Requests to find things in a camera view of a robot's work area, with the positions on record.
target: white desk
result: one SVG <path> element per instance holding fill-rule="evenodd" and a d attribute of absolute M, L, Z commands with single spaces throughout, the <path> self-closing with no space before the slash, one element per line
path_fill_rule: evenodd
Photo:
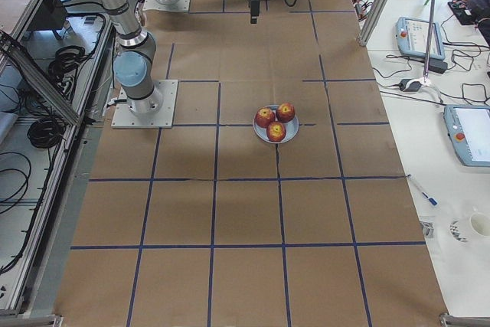
<path fill-rule="evenodd" d="M 407 69 L 404 60 L 387 60 L 386 54 L 399 54 L 394 37 L 394 25 L 400 16 L 428 19 L 430 7 L 426 0 L 388 0 L 367 49 L 373 67 L 384 75 Z M 449 0 L 436 0 L 435 21 L 442 23 L 452 12 Z M 486 45 L 484 38 L 472 26 L 461 26 L 455 17 L 444 24 L 451 41 L 473 41 Z M 446 48 L 446 62 L 451 48 Z M 441 91 L 461 96 L 461 83 L 482 83 L 490 92 L 490 79 L 486 75 L 488 52 L 475 59 L 470 72 L 457 67 L 443 75 L 430 74 L 430 79 Z M 402 78 L 420 77 L 423 65 L 411 63 L 410 72 L 384 79 L 376 74 L 383 85 L 399 83 Z M 400 93 L 398 89 L 383 89 Z M 474 99 L 483 97 L 479 87 L 465 89 Z M 435 237 L 427 239 L 434 270 L 448 311 L 453 316 L 490 316 L 490 241 L 486 243 L 460 243 L 449 232 L 451 221 L 474 210 L 490 214 L 490 168 L 469 168 L 460 164 L 447 137 L 443 121 L 443 107 L 431 103 L 406 100 L 382 94 L 391 128 L 397 142 L 403 167 L 439 202 L 433 207 L 414 187 L 413 200 L 420 217 L 427 217 L 435 227 Z M 410 96 L 436 100 L 434 92 L 422 89 Z M 445 103 L 463 103 L 443 97 Z"/>

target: bowl of apples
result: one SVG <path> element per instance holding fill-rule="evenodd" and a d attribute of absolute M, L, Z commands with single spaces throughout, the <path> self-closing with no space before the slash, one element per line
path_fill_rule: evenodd
<path fill-rule="evenodd" d="M 298 129 L 298 116 L 291 103 L 261 107 L 253 118 L 253 130 L 268 143 L 288 142 Z"/>

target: blue joint cap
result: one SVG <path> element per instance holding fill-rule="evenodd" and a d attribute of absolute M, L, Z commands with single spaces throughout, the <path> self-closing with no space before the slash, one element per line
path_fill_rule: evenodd
<path fill-rule="evenodd" d="M 145 79 L 148 67 L 144 57 L 134 51 L 127 51 L 114 61 L 114 71 L 124 87 L 135 87 Z"/>

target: marker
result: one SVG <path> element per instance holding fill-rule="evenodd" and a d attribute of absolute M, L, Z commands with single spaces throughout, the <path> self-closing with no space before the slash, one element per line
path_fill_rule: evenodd
<path fill-rule="evenodd" d="M 437 201 L 431 195 L 429 195 L 425 189 L 422 188 L 419 182 L 416 181 L 411 174 L 407 175 L 407 179 L 409 179 L 412 182 L 413 186 L 417 188 L 418 191 L 422 193 L 425 198 L 427 198 L 427 201 L 429 201 L 432 206 L 437 205 Z"/>

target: red emergency stop button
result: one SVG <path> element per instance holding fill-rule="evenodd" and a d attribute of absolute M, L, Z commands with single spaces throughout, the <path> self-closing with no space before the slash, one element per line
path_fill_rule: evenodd
<path fill-rule="evenodd" d="M 465 133 L 456 133 L 454 138 L 456 138 L 456 141 L 461 142 L 465 138 Z"/>

